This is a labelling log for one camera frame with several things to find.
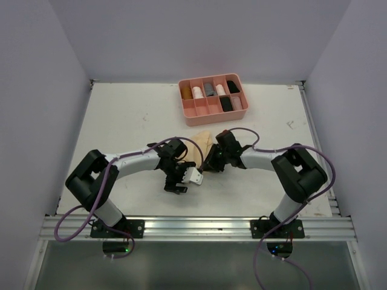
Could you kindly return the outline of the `beige underwear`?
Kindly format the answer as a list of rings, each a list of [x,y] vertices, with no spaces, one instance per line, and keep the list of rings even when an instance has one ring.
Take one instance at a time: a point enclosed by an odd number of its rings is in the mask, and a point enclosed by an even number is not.
[[[184,144],[187,147],[187,154],[183,158],[183,161],[195,162],[196,168],[199,169],[202,165],[201,157],[203,156],[203,159],[205,160],[213,145],[213,135],[209,130],[204,130],[189,137],[189,139],[196,143],[198,147],[190,141],[184,141]]]

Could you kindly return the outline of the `black underwear orange trim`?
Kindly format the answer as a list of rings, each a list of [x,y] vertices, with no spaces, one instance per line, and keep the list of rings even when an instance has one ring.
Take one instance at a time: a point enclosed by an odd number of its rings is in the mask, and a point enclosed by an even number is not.
[[[232,101],[229,96],[220,97],[220,103],[221,103],[222,110],[224,112],[233,111]]]

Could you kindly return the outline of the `pink underwear cream waistband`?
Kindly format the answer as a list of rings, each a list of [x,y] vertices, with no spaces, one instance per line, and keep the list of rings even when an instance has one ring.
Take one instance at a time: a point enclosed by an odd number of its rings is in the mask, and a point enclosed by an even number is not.
[[[233,109],[235,111],[240,111],[243,109],[241,99],[238,96],[231,96],[232,104],[233,104]]]

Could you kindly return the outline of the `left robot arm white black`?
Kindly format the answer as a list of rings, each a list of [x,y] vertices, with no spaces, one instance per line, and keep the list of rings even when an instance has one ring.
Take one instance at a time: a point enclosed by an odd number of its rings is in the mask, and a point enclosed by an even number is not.
[[[201,185],[202,170],[193,161],[180,161],[187,146],[178,138],[163,143],[150,143],[136,152],[102,154],[89,151],[65,182],[65,187],[88,212],[104,223],[112,237],[121,236],[126,229],[124,214],[110,200],[115,182],[138,172],[161,170],[166,175],[164,190],[180,194],[187,192],[185,184]]]

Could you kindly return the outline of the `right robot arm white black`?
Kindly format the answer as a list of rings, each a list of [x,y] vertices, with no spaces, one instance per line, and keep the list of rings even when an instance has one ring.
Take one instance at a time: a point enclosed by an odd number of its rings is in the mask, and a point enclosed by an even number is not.
[[[285,195],[269,216],[272,235],[283,237],[291,230],[298,211],[328,181],[327,173],[308,152],[312,147],[293,144],[283,149],[258,149],[255,144],[240,145],[232,130],[216,136],[203,170],[222,172],[226,165],[239,169],[275,172]]]

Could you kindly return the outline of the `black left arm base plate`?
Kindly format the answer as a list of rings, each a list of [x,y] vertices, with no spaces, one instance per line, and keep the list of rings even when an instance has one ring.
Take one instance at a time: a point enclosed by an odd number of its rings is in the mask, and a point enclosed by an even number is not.
[[[92,223],[90,237],[118,239],[124,238],[124,234],[129,234],[134,239],[142,239],[144,231],[145,221],[143,219],[122,219],[111,229],[98,219]]]

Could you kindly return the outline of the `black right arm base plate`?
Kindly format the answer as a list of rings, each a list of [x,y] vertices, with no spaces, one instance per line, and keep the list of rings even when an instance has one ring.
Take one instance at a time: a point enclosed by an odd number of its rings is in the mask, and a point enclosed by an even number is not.
[[[250,231],[253,239],[261,239],[267,232],[277,227],[280,222],[274,216],[261,216],[250,220]],[[269,239],[303,239],[305,238],[304,226],[300,219],[294,219],[290,223],[281,225],[271,232]]]

